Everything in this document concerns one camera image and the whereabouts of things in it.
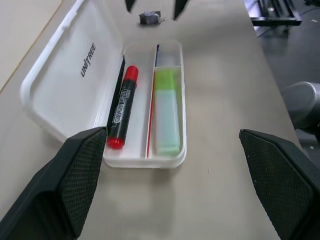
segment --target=textured rubber pad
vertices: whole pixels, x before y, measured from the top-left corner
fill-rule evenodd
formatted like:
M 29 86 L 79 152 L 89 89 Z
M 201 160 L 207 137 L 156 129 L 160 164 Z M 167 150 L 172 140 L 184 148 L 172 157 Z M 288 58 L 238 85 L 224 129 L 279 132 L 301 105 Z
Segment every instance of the textured rubber pad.
M 247 132 L 240 140 L 257 196 L 282 240 L 290 240 L 306 222 L 315 192 L 272 142 Z
M 82 232 L 96 191 L 105 141 L 106 131 L 88 138 L 81 145 L 58 188 L 75 237 Z

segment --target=green highlighter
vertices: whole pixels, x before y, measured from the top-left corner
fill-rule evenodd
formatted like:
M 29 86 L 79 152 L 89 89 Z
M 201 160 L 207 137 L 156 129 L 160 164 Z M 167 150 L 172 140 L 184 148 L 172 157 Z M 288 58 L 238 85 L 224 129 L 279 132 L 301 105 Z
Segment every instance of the green highlighter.
M 175 71 L 157 69 L 154 81 L 156 154 L 174 156 L 180 152 Z

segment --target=red marker cap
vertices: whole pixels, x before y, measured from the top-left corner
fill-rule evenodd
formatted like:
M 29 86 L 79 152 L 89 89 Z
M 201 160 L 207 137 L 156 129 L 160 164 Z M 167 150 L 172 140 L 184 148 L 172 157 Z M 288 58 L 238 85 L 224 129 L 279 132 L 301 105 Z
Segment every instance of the red marker cap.
M 125 141 L 119 137 L 110 136 L 107 140 L 107 144 L 112 149 L 122 149 L 125 145 Z
M 134 66 L 134 65 L 129 66 L 126 69 L 123 81 L 131 80 L 131 81 L 134 81 L 135 84 L 137 84 L 138 73 L 139 73 L 139 71 L 138 71 L 138 68 L 136 66 Z

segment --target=floor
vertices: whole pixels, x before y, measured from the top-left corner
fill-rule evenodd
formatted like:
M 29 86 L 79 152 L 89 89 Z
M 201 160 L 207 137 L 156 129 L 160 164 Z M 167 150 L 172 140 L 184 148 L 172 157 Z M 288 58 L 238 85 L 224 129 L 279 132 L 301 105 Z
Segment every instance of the floor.
M 244 0 L 251 17 L 260 15 L 255 0 Z M 302 18 L 289 34 L 284 27 L 255 27 L 257 37 L 270 64 L 279 89 L 301 81 L 320 83 L 320 7 L 306 6 L 293 0 Z M 299 141 L 310 159 L 320 166 L 320 144 L 316 138 L 296 130 Z

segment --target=metal frame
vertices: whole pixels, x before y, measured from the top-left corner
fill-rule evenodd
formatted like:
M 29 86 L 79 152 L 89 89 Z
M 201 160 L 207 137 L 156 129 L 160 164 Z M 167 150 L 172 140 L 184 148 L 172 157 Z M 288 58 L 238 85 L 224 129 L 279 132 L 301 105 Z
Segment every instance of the metal frame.
M 270 16 L 266 0 L 257 0 L 260 9 L 260 17 L 251 17 L 254 26 L 299 26 L 302 22 L 299 13 L 292 0 L 267 0 L 274 9 L 275 16 Z

